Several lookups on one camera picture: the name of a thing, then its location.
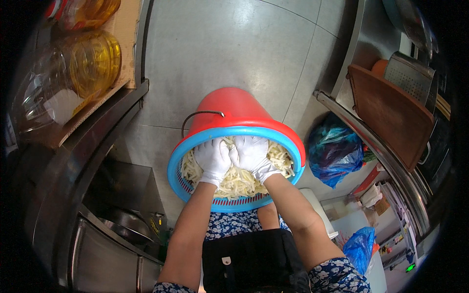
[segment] plastic bottle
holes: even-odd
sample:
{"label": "plastic bottle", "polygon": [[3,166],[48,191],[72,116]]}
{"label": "plastic bottle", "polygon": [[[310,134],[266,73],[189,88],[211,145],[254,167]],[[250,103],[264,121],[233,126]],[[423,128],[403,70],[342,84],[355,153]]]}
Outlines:
{"label": "plastic bottle", "polygon": [[119,9],[121,0],[55,0],[46,11],[62,30],[97,29]]}
{"label": "plastic bottle", "polygon": [[19,134],[64,125],[109,88],[121,67],[116,38],[98,30],[54,42],[23,79],[12,114]]}

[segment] blue floral clothing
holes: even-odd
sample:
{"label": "blue floral clothing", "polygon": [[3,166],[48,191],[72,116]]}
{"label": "blue floral clothing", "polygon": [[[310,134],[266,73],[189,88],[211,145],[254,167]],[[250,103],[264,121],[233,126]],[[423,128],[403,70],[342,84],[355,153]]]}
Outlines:
{"label": "blue floral clothing", "polygon": [[[280,228],[290,231],[282,217],[279,216],[279,220]],[[237,213],[212,212],[210,213],[205,241],[256,231],[262,231],[257,218],[257,209]]]}
{"label": "blue floral clothing", "polygon": [[[280,228],[290,231],[280,216],[279,220]],[[205,241],[255,231],[262,231],[259,219],[257,218],[257,210],[238,213],[212,212]],[[308,275],[311,281],[312,292],[371,292],[368,280],[353,267],[346,257],[338,257],[325,261],[314,267]],[[153,293],[195,293],[195,291],[178,284],[157,283]]]}

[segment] bucket handle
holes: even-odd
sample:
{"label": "bucket handle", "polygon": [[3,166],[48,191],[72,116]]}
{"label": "bucket handle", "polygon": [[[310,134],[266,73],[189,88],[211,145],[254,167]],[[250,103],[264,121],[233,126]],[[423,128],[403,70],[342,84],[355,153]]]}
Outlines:
{"label": "bucket handle", "polygon": [[204,111],[193,112],[191,115],[187,116],[186,120],[184,120],[184,122],[182,123],[181,138],[184,138],[184,126],[186,126],[187,120],[189,120],[192,116],[197,115],[197,114],[201,114],[201,113],[220,114],[222,117],[225,117],[225,114],[222,111],[204,110]]}

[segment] hand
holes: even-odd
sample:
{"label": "hand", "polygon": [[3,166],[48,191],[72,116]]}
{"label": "hand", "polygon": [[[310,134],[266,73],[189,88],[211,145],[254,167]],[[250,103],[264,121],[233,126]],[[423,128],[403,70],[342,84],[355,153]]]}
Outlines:
{"label": "hand", "polygon": [[267,158],[269,141],[258,136],[235,136],[234,145],[229,152],[236,167],[251,171],[262,184],[270,175],[281,173]]}
{"label": "hand", "polygon": [[227,144],[221,138],[215,138],[194,148],[197,164],[204,174],[199,182],[208,182],[220,187],[225,174],[231,166]]}

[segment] plastic bag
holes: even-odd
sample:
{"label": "plastic bag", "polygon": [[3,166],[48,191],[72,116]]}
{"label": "plastic bag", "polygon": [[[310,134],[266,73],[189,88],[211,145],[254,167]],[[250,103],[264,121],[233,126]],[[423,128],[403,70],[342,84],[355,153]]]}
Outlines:
{"label": "plastic bag", "polygon": [[365,274],[370,264],[374,241],[375,228],[363,227],[355,232],[342,248],[345,256],[362,275]]}
{"label": "plastic bag", "polygon": [[363,165],[362,140],[333,113],[311,132],[309,146],[311,171],[332,188]]}

